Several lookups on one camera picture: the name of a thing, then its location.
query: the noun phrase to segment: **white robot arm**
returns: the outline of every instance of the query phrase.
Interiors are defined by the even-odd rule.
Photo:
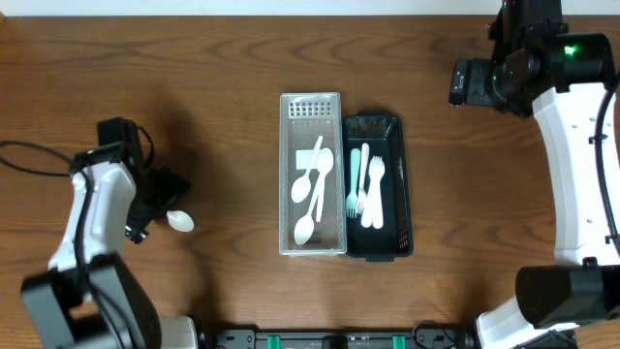
[[[607,296],[616,286],[603,281],[617,273],[609,266],[620,265],[620,241],[608,224],[609,214],[620,210],[615,97],[605,114],[599,113],[618,78],[606,37],[568,34],[560,0],[506,1],[487,29],[495,41],[491,59],[456,63],[449,103],[534,115],[547,151],[557,226],[557,267],[522,269],[516,296],[476,320],[479,347],[506,349],[617,316],[617,300]],[[597,126],[603,126],[604,139],[595,137]],[[602,162],[595,156],[599,142]],[[602,163],[606,186],[600,181]],[[579,279],[582,271],[591,278]],[[554,285],[545,277],[559,281]],[[534,278],[540,285],[533,286]],[[596,306],[583,311],[583,300]]]
[[[597,180],[594,145],[596,116],[606,93],[602,83],[571,86],[570,93],[544,92],[534,103],[534,117],[544,138],[555,200],[555,261],[560,266],[581,266],[584,258],[596,257],[602,266],[620,265],[609,243],[609,228]],[[605,115],[607,139],[603,145],[605,176],[614,213],[620,214],[620,167],[613,136],[613,102]],[[513,348],[548,330],[570,330],[575,323],[535,330],[525,320],[516,297],[476,321],[480,346],[484,349]]]
[[[45,348],[199,348],[193,320],[158,316],[122,261],[124,237],[140,243],[144,227],[189,187],[168,168],[146,173],[138,128],[122,118],[102,121],[100,147],[72,164],[75,196],[65,236],[48,272],[22,284]],[[69,309],[83,300],[94,301],[99,314],[74,319]]]

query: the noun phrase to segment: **white spoon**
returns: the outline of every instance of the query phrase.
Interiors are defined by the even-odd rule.
[[[308,169],[306,169],[306,173],[293,183],[293,188],[291,188],[291,199],[293,199],[294,203],[301,203],[308,196],[308,193],[310,193],[310,187],[312,186],[312,183],[310,183],[310,170],[314,167],[314,162],[317,161],[322,141],[323,136],[319,136],[317,143],[314,145],[312,162],[310,162]]]
[[[333,169],[333,153],[329,148],[321,149],[319,153],[319,179],[317,185],[321,184],[321,194],[319,194],[319,202],[317,203],[317,222],[321,222],[323,215],[323,198],[326,195],[326,176]]]
[[[191,232],[194,230],[194,220],[189,214],[183,211],[168,211],[166,212],[168,217],[168,223],[170,226],[179,232]]]
[[[308,207],[308,212],[303,217],[299,218],[297,223],[294,225],[294,241],[297,244],[304,244],[308,242],[310,237],[312,237],[312,233],[314,233],[314,221],[312,220],[312,210],[314,208],[314,204],[317,202],[317,198],[319,197],[319,193],[325,190],[326,186],[326,175],[331,168],[333,167],[333,153],[329,148],[325,148],[321,150],[321,155],[319,156],[319,179],[317,179],[317,184],[314,186],[314,191],[312,192],[312,199],[310,200],[310,207]],[[323,208],[317,208],[317,222],[321,221],[321,216],[319,210],[323,210]]]

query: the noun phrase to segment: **wood grain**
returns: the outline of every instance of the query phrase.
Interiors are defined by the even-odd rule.
[[[489,16],[10,18],[0,29],[0,139],[67,154],[95,123],[146,127],[156,164],[188,176],[191,234],[149,227],[126,261],[162,314],[211,329],[411,328],[466,323],[511,297],[523,266],[553,264],[554,206],[533,119],[447,106],[459,57],[486,57]],[[617,17],[571,17],[606,33]],[[278,254],[278,124],[283,92],[337,91],[343,113],[403,120],[415,252],[391,264]],[[63,169],[6,149],[23,165]],[[0,168],[0,348],[40,347],[19,299],[64,233],[68,180]],[[620,345],[615,323],[578,331]]]

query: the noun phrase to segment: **white fork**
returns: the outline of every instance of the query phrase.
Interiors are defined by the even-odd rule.
[[[359,149],[351,149],[351,166],[349,167],[349,171],[351,172],[351,181],[349,186],[351,187],[351,190],[349,191],[349,195],[347,196],[345,203],[345,207],[347,208],[347,217],[349,218],[357,217],[357,175],[359,175],[360,156]]]
[[[370,147],[368,143],[361,145],[361,167],[359,168],[359,189],[357,190],[357,214],[364,212],[364,206],[366,205],[366,190],[364,189],[364,180],[366,179],[366,167],[368,166],[368,155],[370,154]]]

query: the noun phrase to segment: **black cable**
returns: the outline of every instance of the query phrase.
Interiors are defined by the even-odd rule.
[[[133,338],[133,336],[132,336],[132,332],[131,332],[131,330],[129,329],[129,318],[127,318],[127,314],[125,314],[125,313],[123,312],[123,309],[121,309],[121,308],[120,308],[120,306],[119,306],[119,305],[118,305],[118,304],[114,301],[114,299],[113,299],[112,297],[110,297],[107,293],[105,293],[105,292],[104,292],[104,291],[102,291],[101,289],[97,288],[95,285],[93,285],[93,287],[94,287],[94,288],[95,288],[95,290],[97,291],[97,295],[98,295],[100,298],[103,298],[103,299],[105,299],[106,301],[108,301],[108,302],[109,302],[109,305],[111,305],[111,307],[113,307],[113,308],[114,308],[114,310],[116,310],[116,312],[117,312],[117,313],[118,313],[118,315],[119,315],[119,316],[123,319],[123,321],[125,322],[125,324],[128,324],[128,325],[127,325],[127,332],[129,333],[129,337],[130,337],[130,339],[131,339],[131,341],[132,341],[132,345],[134,345],[134,347],[135,347],[135,344],[134,344],[134,338]]]
[[[458,343],[456,343],[456,340],[454,340],[454,338],[452,338],[452,337],[448,334],[448,332],[446,331],[446,329],[444,329],[441,325],[439,325],[437,322],[435,322],[435,321],[433,321],[433,320],[424,320],[424,321],[422,321],[422,322],[418,323],[418,324],[414,327],[414,329],[413,329],[413,330],[411,330],[411,338],[412,338],[412,340],[414,341],[414,343],[415,343],[418,347],[420,347],[421,349],[432,349],[432,348],[429,348],[429,347],[425,346],[424,344],[422,344],[422,343],[418,342],[418,328],[419,328],[421,325],[425,325],[425,324],[430,324],[430,325],[432,325],[433,327],[435,327],[437,330],[441,330],[441,331],[444,333],[444,335],[446,336],[446,338],[447,338],[449,341],[451,341],[451,342],[453,343],[453,345],[452,345],[452,346],[444,347],[445,349],[448,349],[448,348],[455,348],[455,347],[456,347],[456,345],[458,344]]]
[[[86,221],[86,215],[88,214],[88,208],[90,207],[90,200],[92,198],[93,186],[90,182],[90,179],[86,175],[83,169],[80,169],[79,172],[84,177],[84,186],[86,188],[86,194],[84,196],[84,201],[79,211],[79,217],[77,218],[77,227],[76,234],[74,235],[74,252],[76,255],[76,269],[77,269],[77,277],[78,280],[86,286],[88,292],[93,298],[93,302],[97,304],[97,307],[101,310],[102,317],[104,321],[111,329],[114,334],[114,339],[116,341],[116,345],[125,349],[125,344],[123,338],[120,334],[120,331],[114,324],[111,316],[109,315],[108,310],[101,302],[99,298],[99,290],[90,282],[90,278],[88,276],[88,270],[86,268],[85,259],[84,259],[84,224]]]
[[[18,146],[23,146],[23,147],[28,147],[28,148],[32,148],[32,149],[36,149],[42,152],[45,152],[47,154],[53,155],[61,160],[63,160],[64,162],[66,162],[67,164],[71,165],[71,159],[68,158],[67,156],[65,156],[64,154],[62,154],[61,152],[43,146],[43,145],[39,145],[36,143],[30,143],[30,142],[23,142],[23,141],[2,141],[0,142],[0,148],[3,148],[5,146],[8,145],[18,145]],[[39,170],[32,170],[32,169],[27,169],[24,167],[21,167],[19,165],[13,164],[9,161],[7,161],[6,159],[4,159],[2,156],[0,156],[0,164],[3,164],[9,168],[12,168],[14,170],[17,171],[21,171],[23,173],[26,174],[30,174],[30,175],[46,175],[46,176],[56,176],[56,177],[68,177],[69,173],[51,173],[51,172],[47,172],[47,171],[39,171]]]
[[[142,134],[146,137],[146,139],[151,145],[151,149],[148,153],[148,156],[146,157],[146,160],[144,160],[144,168],[148,169],[148,167],[151,166],[151,164],[153,163],[153,160],[155,159],[155,145],[153,144],[153,140],[151,139],[148,132],[146,132],[146,130],[144,130],[142,126],[138,125],[138,129],[142,132]]]
[[[601,102],[601,107],[599,108],[599,115],[597,117],[597,123],[595,126],[594,132],[594,152],[596,157],[597,164],[597,177],[599,179],[599,189],[601,190],[601,199],[603,200],[603,208],[604,214],[607,218],[607,225],[609,226],[609,233],[611,240],[613,241],[613,245],[616,247],[616,252],[618,253],[618,257],[620,257],[620,237],[618,237],[618,229],[616,227],[616,222],[613,217],[613,209],[611,208],[611,201],[609,200],[609,193],[607,192],[607,182],[605,179],[605,166],[603,164],[603,140],[606,138],[606,135],[603,134],[603,126],[605,124],[605,114],[607,113],[607,108],[609,108],[609,103],[611,102],[611,97],[615,93],[618,88],[618,83],[620,82],[620,71],[618,71],[618,75],[616,76],[615,81],[611,85],[611,87],[607,90],[606,94],[603,97],[603,101]]]

